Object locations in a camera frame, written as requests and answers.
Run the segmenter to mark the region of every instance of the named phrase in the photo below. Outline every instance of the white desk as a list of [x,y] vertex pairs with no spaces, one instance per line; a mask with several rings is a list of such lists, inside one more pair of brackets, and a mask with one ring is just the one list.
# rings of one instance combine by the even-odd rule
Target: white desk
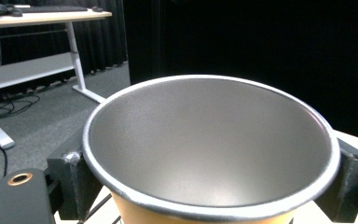
[[[93,12],[89,9],[83,12],[24,13],[22,17],[0,17],[0,28],[65,23],[71,47],[71,51],[67,53],[0,66],[0,88],[75,69],[77,85],[74,89],[101,103],[104,98],[86,88],[72,22],[101,20],[109,16],[112,16],[112,13]],[[0,128],[0,147],[10,148],[14,144],[14,141]]]

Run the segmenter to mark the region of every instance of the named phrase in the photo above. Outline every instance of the cable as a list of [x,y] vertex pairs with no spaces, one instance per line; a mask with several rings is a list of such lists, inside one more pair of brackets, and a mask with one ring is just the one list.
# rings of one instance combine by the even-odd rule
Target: cable
[[[34,97],[34,98],[36,98],[36,100],[34,100],[34,101],[23,100],[24,98],[27,98],[27,97]],[[23,98],[20,98],[19,100],[14,100],[14,101],[9,100],[9,98],[7,96],[8,102],[3,103],[3,105],[0,105],[0,112],[1,112],[0,119],[19,115],[20,113],[23,113],[26,110],[28,110],[32,105],[39,102],[39,100],[40,100],[40,97],[37,95],[25,96]],[[16,106],[15,106],[16,103],[23,103],[25,105],[23,107],[20,107],[20,109],[16,109]]]
[[83,224],[85,223],[87,220],[89,220],[90,217],[92,217],[92,215],[94,215],[104,204],[106,204],[107,201],[109,201],[109,199],[112,198],[111,194],[106,195],[106,197],[103,198],[102,201],[100,201],[97,205],[95,205],[94,208],[91,209],[91,211],[89,211],[89,213],[86,216],[86,220],[83,221],[79,221],[77,222],[77,224]]
[[4,154],[4,158],[5,158],[4,176],[6,176],[7,175],[7,154],[6,154],[6,151],[9,150],[9,149],[0,148],[0,150]]
[[113,221],[112,224],[117,224],[120,221],[121,223],[121,216],[117,217],[115,221]]

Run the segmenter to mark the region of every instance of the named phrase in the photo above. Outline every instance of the copper ring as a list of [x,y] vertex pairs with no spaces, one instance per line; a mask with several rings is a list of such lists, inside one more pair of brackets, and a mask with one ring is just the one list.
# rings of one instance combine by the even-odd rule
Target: copper ring
[[7,181],[7,183],[10,186],[18,186],[18,185],[28,182],[32,178],[32,176],[33,176],[33,174],[31,174],[31,173],[23,173],[23,174],[15,175],[15,176],[11,177]]

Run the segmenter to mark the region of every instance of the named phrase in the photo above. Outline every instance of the black backdrop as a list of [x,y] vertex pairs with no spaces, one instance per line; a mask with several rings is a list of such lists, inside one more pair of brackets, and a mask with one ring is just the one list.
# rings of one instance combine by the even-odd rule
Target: black backdrop
[[[105,20],[73,23],[83,72],[89,74],[98,70],[103,71],[106,67],[121,65],[127,61],[121,0],[1,0],[0,3],[36,6],[98,6],[105,11],[111,11],[113,16]],[[22,62],[68,51],[69,42],[64,29],[64,24],[0,29],[2,52],[0,64]],[[74,75],[74,71],[69,71],[5,88],[0,92],[26,92],[38,86],[47,86],[57,80],[64,81]]]
[[291,93],[358,136],[358,1],[123,4],[131,84],[179,74],[243,77]]

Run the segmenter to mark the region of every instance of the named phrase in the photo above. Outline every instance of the floor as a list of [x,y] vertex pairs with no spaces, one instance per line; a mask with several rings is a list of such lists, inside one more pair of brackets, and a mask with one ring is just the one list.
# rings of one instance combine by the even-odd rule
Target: floor
[[[37,91],[40,101],[14,117],[0,119],[0,127],[15,141],[7,151],[7,173],[24,168],[46,169],[46,157],[84,125],[98,103],[74,91],[76,78]],[[130,86],[128,64],[86,76],[90,91],[108,97]],[[34,101],[34,97],[22,100]],[[21,107],[22,102],[15,103]],[[4,173],[4,156],[0,151],[0,178]]]

